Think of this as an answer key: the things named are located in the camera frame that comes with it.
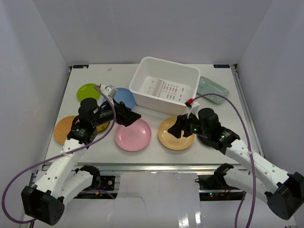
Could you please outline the woven bamboo round plate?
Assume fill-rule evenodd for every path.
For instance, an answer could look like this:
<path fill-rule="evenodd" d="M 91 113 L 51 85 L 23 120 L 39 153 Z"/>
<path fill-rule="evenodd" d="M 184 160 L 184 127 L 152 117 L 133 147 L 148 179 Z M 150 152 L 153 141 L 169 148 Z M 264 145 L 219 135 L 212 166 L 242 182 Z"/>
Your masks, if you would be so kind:
<path fill-rule="evenodd" d="M 67 135 L 71 130 L 72 122 L 76 116 L 71 115 L 61 119 L 55 126 L 53 136 L 54 139 L 61 145 L 65 143 Z"/>

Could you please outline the tan round plate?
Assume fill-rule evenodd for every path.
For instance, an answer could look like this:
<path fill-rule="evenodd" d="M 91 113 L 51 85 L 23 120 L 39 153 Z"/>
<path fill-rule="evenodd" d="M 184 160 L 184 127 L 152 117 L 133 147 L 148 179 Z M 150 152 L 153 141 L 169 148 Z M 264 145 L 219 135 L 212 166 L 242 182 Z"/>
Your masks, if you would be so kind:
<path fill-rule="evenodd" d="M 173 135 L 168 133 L 168 129 L 173 126 L 173 124 L 176 122 L 176 117 L 169 117 L 159 125 L 158 128 L 158 138 L 160 142 L 167 147 L 170 150 L 180 151 L 187 149 L 190 147 L 194 142 L 194 135 L 191 135 L 189 137 L 181 137 L 181 138 L 175 138 Z"/>

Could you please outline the yellow patterned dark-rimmed plate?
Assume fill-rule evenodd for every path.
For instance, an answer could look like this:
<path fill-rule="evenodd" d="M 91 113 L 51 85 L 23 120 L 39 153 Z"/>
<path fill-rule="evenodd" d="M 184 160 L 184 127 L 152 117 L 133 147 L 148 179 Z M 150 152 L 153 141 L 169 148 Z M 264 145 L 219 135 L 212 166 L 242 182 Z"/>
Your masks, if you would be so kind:
<path fill-rule="evenodd" d="M 106 123 L 103 123 L 103 124 L 97 126 L 97 128 L 96 128 L 97 132 L 100 133 L 100 132 L 106 130 L 109 125 L 110 125 L 110 122 L 106 122 Z"/>

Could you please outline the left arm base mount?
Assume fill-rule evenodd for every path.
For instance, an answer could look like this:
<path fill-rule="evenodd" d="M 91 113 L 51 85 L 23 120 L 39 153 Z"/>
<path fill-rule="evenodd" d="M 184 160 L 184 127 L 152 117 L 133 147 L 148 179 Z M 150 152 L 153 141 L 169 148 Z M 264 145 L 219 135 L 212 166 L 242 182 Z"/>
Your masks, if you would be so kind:
<path fill-rule="evenodd" d="M 78 194 L 76 199 L 115 199 L 115 176 L 100 176 L 94 187 L 84 189 L 85 193 Z"/>

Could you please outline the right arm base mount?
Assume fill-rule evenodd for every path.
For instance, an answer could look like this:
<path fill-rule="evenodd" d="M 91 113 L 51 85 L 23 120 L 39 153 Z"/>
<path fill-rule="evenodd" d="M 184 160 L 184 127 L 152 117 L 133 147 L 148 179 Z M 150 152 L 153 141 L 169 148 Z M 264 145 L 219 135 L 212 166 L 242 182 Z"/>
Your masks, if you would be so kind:
<path fill-rule="evenodd" d="M 200 201 L 233 201 L 241 200 L 243 191 L 217 182 L 213 175 L 199 175 L 195 182 L 199 185 Z"/>

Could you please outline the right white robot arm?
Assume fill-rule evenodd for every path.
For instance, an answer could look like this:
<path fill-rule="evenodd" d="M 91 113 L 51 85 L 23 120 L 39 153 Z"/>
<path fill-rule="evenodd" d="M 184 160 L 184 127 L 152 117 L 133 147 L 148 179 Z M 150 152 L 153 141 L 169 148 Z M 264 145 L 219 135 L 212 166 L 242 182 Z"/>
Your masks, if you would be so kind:
<path fill-rule="evenodd" d="M 207 146 L 237 161 L 251 174 L 244 174 L 227 163 L 215 171 L 215 185 L 219 189 L 236 187 L 265 202 L 279 218 L 289 220 L 304 203 L 304 177 L 289 173 L 256 152 L 252 152 L 240 137 L 219 122 L 210 108 L 199 110 L 198 115 L 178 115 L 168 129 L 175 138 L 201 137 Z"/>

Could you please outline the green round plate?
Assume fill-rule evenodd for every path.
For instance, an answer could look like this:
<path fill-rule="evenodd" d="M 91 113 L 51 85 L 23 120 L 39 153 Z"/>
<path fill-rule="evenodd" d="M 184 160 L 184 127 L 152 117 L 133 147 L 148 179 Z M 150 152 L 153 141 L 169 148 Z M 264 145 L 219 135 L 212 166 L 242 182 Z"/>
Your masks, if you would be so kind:
<path fill-rule="evenodd" d="M 96 84 L 89 83 L 81 86 L 77 91 L 77 99 L 81 102 L 86 98 L 94 98 L 98 100 L 100 98 L 100 93 L 95 89 Z"/>

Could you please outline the blue round plate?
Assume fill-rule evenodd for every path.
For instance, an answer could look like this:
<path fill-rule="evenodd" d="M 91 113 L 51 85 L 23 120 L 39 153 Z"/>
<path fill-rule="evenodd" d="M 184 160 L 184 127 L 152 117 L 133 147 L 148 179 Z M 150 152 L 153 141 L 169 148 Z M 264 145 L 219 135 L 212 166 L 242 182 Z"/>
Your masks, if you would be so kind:
<path fill-rule="evenodd" d="M 132 110 L 135 106 L 135 99 L 133 94 L 126 88 L 119 87 L 117 88 L 117 92 L 113 98 L 117 102 L 114 105 L 115 110 L 117 111 L 118 108 L 121 108 L 120 102 L 123 102 L 125 107 L 128 110 Z"/>

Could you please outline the pink round plate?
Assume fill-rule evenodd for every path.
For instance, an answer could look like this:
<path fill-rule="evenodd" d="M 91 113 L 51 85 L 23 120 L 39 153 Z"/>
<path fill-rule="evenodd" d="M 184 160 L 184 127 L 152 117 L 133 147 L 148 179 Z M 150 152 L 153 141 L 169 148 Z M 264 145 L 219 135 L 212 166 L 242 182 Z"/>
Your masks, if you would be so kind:
<path fill-rule="evenodd" d="M 136 152 L 145 148 L 151 141 L 152 131 L 147 122 L 137 120 L 132 125 L 125 127 L 119 125 L 115 131 L 117 145 L 128 152 Z"/>

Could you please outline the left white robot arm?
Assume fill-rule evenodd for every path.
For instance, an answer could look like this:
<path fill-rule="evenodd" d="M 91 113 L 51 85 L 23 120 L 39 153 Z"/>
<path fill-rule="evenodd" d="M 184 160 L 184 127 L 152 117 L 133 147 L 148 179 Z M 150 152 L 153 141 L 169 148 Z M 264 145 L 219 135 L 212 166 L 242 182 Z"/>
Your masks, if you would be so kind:
<path fill-rule="evenodd" d="M 97 136 L 97 127 L 107 122 L 127 127 L 140 118 L 140 114 L 123 102 L 110 101 L 99 106 L 94 98 L 81 101 L 78 116 L 60 154 L 44 176 L 21 192 L 25 214 L 51 226 L 57 224 L 71 199 L 85 188 L 94 190 L 100 185 L 100 172 L 92 166 L 79 169 L 73 178 L 67 180 L 72 168 Z"/>

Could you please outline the pale green rectangular dish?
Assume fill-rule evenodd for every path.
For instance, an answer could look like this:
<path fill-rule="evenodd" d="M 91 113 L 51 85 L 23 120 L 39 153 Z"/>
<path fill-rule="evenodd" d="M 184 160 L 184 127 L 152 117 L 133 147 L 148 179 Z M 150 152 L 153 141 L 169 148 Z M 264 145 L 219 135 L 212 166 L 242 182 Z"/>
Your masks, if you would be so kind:
<path fill-rule="evenodd" d="M 227 98 L 229 95 L 229 91 L 226 88 L 222 87 L 221 85 L 215 83 L 214 81 L 206 77 L 201 76 L 197 88 L 197 94 L 201 95 L 209 93 L 218 94 L 225 98 Z M 205 96 L 205 98 L 219 105 L 225 101 L 225 99 L 221 96 L 207 95 Z"/>

